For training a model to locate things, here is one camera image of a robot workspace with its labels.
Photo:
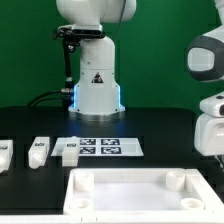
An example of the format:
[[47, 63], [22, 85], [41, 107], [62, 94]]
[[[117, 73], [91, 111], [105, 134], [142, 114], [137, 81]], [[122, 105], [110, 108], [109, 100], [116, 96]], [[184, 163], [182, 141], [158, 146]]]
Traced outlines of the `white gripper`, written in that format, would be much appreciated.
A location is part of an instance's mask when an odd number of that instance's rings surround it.
[[216, 155], [224, 169], [224, 118], [201, 114], [196, 122], [194, 146], [203, 156]]

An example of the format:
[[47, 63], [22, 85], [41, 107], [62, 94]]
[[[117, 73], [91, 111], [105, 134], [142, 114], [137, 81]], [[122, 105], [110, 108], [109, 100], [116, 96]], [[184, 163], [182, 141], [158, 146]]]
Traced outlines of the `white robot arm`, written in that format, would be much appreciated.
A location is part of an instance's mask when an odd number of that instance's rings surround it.
[[56, 0], [56, 6], [68, 21], [56, 31], [63, 39], [67, 75], [71, 74], [70, 54], [81, 49], [79, 81], [66, 81], [73, 98], [68, 112], [76, 130], [70, 142], [81, 154], [141, 157], [140, 134], [146, 135], [146, 144], [154, 152], [178, 147], [190, 137], [189, 127], [178, 123], [182, 116], [177, 111], [127, 109], [121, 104], [115, 44], [103, 25], [130, 20], [136, 0]]

